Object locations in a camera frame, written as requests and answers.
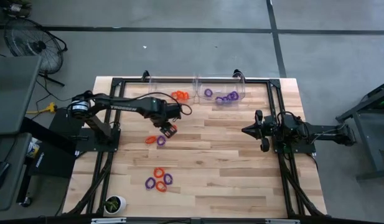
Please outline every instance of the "wooden tabletop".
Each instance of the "wooden tabletop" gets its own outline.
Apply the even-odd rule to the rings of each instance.
[[[109,94],[111,79],[97,77],[93,92]],[[281,78],[280,81],[286,110],[304,119],[296,79]],[[182,88],[181,84],[168,84],[167,87]],[[127,83],[124,97],[148,91],[147,83]],[[238,106],[200,103],[196,96],[192,108],[192,115],[182,115],[182,119],[175,122],[178,133],[163,147],[144,143],[147,136],[160,134],[149,119],[137,113],[121,113],[121,139],[107,194],[126,199],[126,210],[119,216],[286,217],[276,154],[272,150],[261,152],[260,141],[241,132],[241,128],[253,124],[255,110],[262,110],[264,116],[269,114],[266,87],[246,85],[246,96]],[[101,120],[104,116],[104,111],[98,114]],[[96,155],[88,152],[77,159],[63,212],[71,210],[89,188]],[[325,213],[314,161],[305,154],[296,154],[296,164],[302,189]],[[146,190],[144,186],[146,179],[153,176],[155,167],[163,167],[174,177],[166,193]],[[94,211],[100,190],[97,190]],[[296,211],[293,190],[291,195]]]

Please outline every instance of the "gray floor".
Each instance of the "gray floor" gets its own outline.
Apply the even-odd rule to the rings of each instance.
[[[265,0],[35,0],[31,19],[43,25],[270,28]],[[384,0],[272,0],[280,29],[384,29]],[[61,99],[92,89],[97,75],[230,73],[279,77],[271,34],[55,32],[68,44],[49,89]],[[297,78],[308,122],[335,117],[384,82],[384,36],[280,35],[288,77]],[[0,31],[0,53],[10,55]],[[35,88],[29,108],[45,96]],[[46,99],[41,105],[55,101]],[[65,103],[55,101],[59,106]],[[48,126],[52,115],[36,120]],[[384,222],[384,179],[356,182],[371,170],[360,140],[353,147],[317,142],[319,175],[329,215]],[[12,206],[0,219],[53,215],[68,180],[41,177],[29,208]]]

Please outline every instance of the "small plant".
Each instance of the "small plant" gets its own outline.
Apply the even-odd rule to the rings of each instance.
[[[120,200],[117,197],[110,197],[107,201],[104,202],[106,210],[110,213],[117,212],[119,209]]]

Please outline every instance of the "transparent container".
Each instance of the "transparent container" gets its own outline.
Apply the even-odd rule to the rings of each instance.
[[[243,74],[199,75],[197,95],[200,104],[234,106],[246,96]]]
[[[164,77],[150,76],[149,92],[161,92],[173,96],[179,103],[187,105],[194,104],[197,94],[197,77]],[[174,100],[162,94],[154,94],[153,97],[166,100],[168,103],[175,103]]]

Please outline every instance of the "black fan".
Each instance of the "black fan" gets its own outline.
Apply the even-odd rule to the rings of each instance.
[[[66,43],[34,21],[19,18],[9,20],[5,25],[4,39],[13,56],[40,55],[40,74],[45,78],[57,73],[63,65]],[[63,43],[63,49],[57,40]]]

